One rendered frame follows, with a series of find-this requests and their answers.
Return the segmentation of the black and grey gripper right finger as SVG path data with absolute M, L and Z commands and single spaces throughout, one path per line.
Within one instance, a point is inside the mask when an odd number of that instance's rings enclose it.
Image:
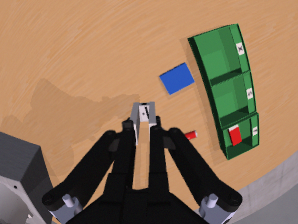
M 155 101 L 149 102 L 149 139 L 147 224 L 172 224 L 164 148 L 199 205 L 201 217 L 209 224 L 229 222 L 243 201 L 241 194 L 216 176 L 179 128 L 162 129 Z

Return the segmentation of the green three-compartment bin rack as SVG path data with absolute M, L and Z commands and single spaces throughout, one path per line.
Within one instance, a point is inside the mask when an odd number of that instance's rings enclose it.
M 220 149 L 226 159 L 233 159 L 259 146 L 259 113 L 239 24 L 219 27 L 187 39 L 205 86 Z M 237 124 L 242 141 L 233 146 L 227 129 Z

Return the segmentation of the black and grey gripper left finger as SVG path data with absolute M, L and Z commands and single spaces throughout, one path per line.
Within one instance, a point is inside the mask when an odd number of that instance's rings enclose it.
M 139 102 L 134 102 L 131 116 L 122 121 L 122 131 L 106 131 L 65 180 L 43 195 L 42 203 L 61 224 L 83 210 L 113 161 L 95 222 L 122 224 L 126 187 L 133 188 L 139 129 Z

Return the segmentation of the red aa battery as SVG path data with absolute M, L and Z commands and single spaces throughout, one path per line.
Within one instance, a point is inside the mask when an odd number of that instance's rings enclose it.
M 198 137 L 196 130 L 186 133 L 185 136 L 188 138 L 188 140 Z

